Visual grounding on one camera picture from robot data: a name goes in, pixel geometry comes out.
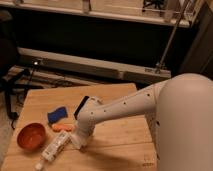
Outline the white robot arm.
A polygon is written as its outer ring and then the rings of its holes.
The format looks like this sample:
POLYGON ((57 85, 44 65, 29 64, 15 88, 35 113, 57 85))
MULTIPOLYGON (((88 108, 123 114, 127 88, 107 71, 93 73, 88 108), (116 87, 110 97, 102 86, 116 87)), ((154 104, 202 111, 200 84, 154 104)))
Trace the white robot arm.
POLYGON ((185 73, 77 115, 77 145, 96 124, 155 112, 157 171, 213 171, 213 80, 185 73))

